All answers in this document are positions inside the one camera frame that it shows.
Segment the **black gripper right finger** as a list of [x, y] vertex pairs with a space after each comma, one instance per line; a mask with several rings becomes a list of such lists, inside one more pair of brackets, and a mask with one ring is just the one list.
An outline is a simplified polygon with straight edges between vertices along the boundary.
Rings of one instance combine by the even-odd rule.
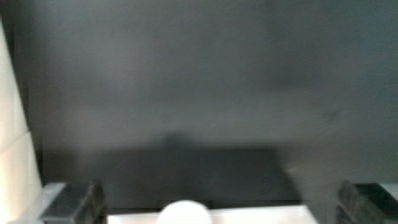
[[398, 183], [341, 183], [335, 224], [398, 224]]

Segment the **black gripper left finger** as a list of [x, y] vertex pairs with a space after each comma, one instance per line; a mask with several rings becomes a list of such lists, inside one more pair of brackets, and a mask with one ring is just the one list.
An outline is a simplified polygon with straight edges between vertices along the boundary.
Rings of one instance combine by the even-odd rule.
[[44, 224], [106, 224], [106, 203], [99, 181], [67, 184], [38, 215]]

